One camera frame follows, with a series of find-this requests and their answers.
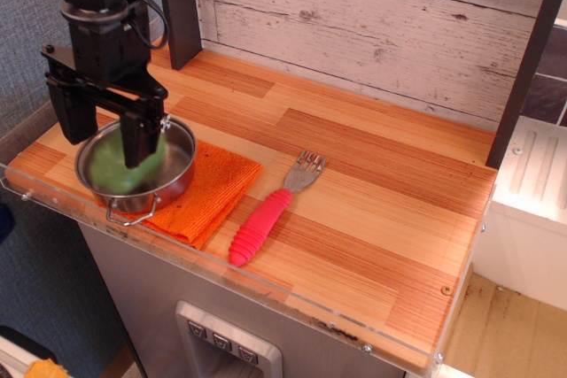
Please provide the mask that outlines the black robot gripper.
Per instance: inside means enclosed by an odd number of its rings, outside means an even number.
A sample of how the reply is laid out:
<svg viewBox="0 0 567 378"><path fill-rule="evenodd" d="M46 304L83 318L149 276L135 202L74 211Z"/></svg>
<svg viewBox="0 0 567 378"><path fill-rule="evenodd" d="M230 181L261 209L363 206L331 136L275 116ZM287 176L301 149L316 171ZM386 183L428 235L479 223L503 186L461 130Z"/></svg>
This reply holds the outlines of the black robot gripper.
<svg viewBox="0 0 567 378"><path fill-rule="evenodd" d="M167 90L148 72L151 51L147 23L120 23L107 31L70 26L72 45L48 44L42 55L50 101L64 137L78 144L98 129L96 109L120 116L127 168L156 152L165 117Z"/></svg>

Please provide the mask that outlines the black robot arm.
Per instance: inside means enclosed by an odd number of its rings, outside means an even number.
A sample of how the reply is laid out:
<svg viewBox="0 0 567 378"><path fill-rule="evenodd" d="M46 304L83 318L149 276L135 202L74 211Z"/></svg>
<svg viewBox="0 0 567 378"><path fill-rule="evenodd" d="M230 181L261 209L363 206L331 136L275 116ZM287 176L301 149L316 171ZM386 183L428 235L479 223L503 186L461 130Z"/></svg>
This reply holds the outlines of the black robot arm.
<svg viewBox="0 0 567 378"><path fill-rule="evenodd" d="M71 47L46 45L50 100L65 138L72 144L98 130L99 108L120 117L125 165L139 166L155 153L168 116L167 90L148 73L149 11L153 0L63 0Z"/></svg>

